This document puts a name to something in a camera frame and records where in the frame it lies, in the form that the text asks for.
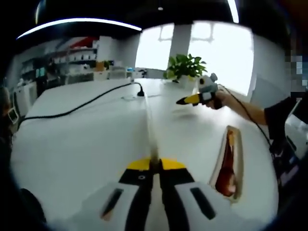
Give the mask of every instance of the potted plant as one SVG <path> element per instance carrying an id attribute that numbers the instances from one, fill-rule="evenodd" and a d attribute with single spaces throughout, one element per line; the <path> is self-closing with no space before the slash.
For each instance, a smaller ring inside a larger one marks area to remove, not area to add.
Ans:
<path id="1" fill-rule="evenodd" d="M 191 54 L 170 57 L 168 68 L 164 72 L 164 78 L 172 79 L 173 82 L 187 84 L 190 81 L 193 85 L 195 79 L 202 75 L 202 72 L 207 72 L 206 67 L 203 65 L 206 62 L 201 61 L 201 57 L 192 57 Z"/>

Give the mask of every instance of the black cable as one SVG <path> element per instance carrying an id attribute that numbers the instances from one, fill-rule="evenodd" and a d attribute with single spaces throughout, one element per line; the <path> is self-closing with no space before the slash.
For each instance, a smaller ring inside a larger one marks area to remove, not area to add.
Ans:
<path id="1" fill-rule="evenodd" d="M 223 86 L 221 84 L 219 84 L 219 85 L 222 86 L 240 104 L 240 106 L 242 106 L 242 108 L 245 110 L 246 114 L 248 115 L 248 118 L 259 128 L 259 130 L 262 132 L 263 136 L 265 137 L 266 141 L 268 142 L 269 147 L 271 147 L 271 143 L 270 143 L 269 138 L 266 136 L 266 134 L 264 133 L 262 128 L 259 126 L 259 124 L 251 117 L 251 115 L 249 114 L 248 110 L 243 105 L 243 103 L 240 100 L 238 100 L 225 86 Z"/>
<path id="2" fill-rule="evenodd" d="M 24 122 L 24 121 L 26 121 L 26 120 L 30 120 L 30 119 L 51 119 L 51 118 L 58 118 L 58 117 L 66 116 L 66 115 L 71 114 L 72 112 L 74 112 L 74 111 L 80 109 L 81 107 L 83 107 L 83 106 L 85 106 L 85 105 L 87 105 L 87 104 L 89 104 L 89 103 L 91 103 L 91 102 L 97 100 L 98 98 L 102 97 L 103 95 L 105 95 L 105 94 L 107 94 L 107 93 L 109 93 L 109 92 L 111 92 L 111 91 L 113 91 L 113 90 L 116 90 L 116 89 L 119 89 L 119 88 L 122 88 L 122 87 L 126 87 L 126 86 L 129 86 L 129 85 L 132 85 L 132 84 L 138 84 L 138 85 L 140 86 L 140 91 L 137 93 L 137 95 L 138 95 L 138 96 L 144 96 L 144 91 L 143 91 L 142 85 L 141 85 L 140 83 L 133 82 L 133 83 L 124 84 L 124 85 L 121 85 L 121 86 L 112 88 L 112 89 L 110 89 L 110 90 L 108 90 L 108 91 L 105 91 L 104 93 L 102 93 L 102 94 L 96 96 L 94 99 L 91 99 L 91 100 L 89 100 L 89 101 L 83 103 L 82 105 L 80 105 L 80 106 L 78 106 L 78 107 L 76 107 L 76 108 L 74 108 L 74 109 L 72 109 L 72 110 L 70 110 L 70 111 L 68 111 L 68 112 L 64 112 L 64 113 L 60 113 L 60 114 L 56 114 L 56 115 L 48 115 L 48 116 L 47 116 L 47 115 L 43 115 L 43 116 L 31 116 L 31 117 L 26 117 L 26 118 L 24 118 L 24 119 L 19 123 L 18 129 L 19 129 L 21 123 Z"/>

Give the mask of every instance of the ceiling light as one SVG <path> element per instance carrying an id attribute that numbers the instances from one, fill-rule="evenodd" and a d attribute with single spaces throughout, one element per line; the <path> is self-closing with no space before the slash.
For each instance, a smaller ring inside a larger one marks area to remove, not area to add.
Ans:
<path id="1" fill-rule="evenodd" d="M 239 23 L 239 15 L 237 13 L 235 0 L 228 0 L 228 4 L 229 4 L 230 11 L 231 11 L 231 14 L 232 14 L 233 22 Z"/>
<path id="2" fill-rule="evenodd" d="M 126 24 L 126 23 L 121 23 L 121 22 L 117 22 L 117 21 L 112 21 L 112 20 L 107 20 L 107 19 L 98 19 L 98 18 L 70 18 L 70 19 L 62 19 L 62 20 L 57 20 L 54 22 L 50 22 L 50 23 L 46 23 L 46 24 L 42 24 L 39 25 L 25 33 L 23 33 L 22 35 L 18 36 L 17 39 L 21 38 L 22 36 L 31 34 L 35 31 L 41 30 L 43 28 L 49 27 L 49 26 L 54 26 L 54 25 L 58 25 L 58 24 L 62 24 L 62 23 L 71 23 L 71 22 L 94 22 L 94 23 L 107 23 L 107 24 L 114 24 L 114 25 L 118 25 L 118 26 L 124 26 L 127 28 L 131 28 L 134 30 L 138 30 L 141 31 L 140 27 L 137 26 L 133 26 L 130 24 Z"/>

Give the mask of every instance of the bright window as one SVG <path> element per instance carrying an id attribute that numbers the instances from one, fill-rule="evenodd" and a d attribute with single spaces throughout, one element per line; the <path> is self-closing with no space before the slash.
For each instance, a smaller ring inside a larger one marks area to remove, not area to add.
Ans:
<path id="1" fill-rule="evenodd" d="M 137 50 L 136 67 L 166 70 L 174 24 L 143 30 Z"/>
<path id="2" fill-rule="evenodd" d="M 245 96 L 251 81 L 254 49 L 250 29 L 220 22 L 194 22 L 188 53 L 200 56 L 217 83 Z"/>

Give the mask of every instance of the desk surface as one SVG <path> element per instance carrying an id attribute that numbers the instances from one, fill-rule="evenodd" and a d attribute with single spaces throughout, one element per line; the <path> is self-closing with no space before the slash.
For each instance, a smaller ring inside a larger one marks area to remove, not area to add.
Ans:
<path id="1" fill-rule="evenodd" d="M 176 105 L 188 92 L 174 83 L 137 82 L 149 96 L 160 156 L 183 162 L 195 180 L 209 182 L 226 126 L 241 130 L 243 194 L 232 208 L 244 218 L 270 222 L 277 212 L 278 189 L 268 146 L 258 128 L 227 107 Z M 68 111 L 125 83 L 124 79 L 94 81 L 47 90 L 27 116 Z M 73 216 L 88 196 L 118 181 L 129 162 L 149 155 L 144 99 L 135 98 L 138 91 L 138 85 L 120 88 L 71 115 L 21 125 L 13 142 L 13 172 L 20 187 L 41 201 L 50 223 Z"/>

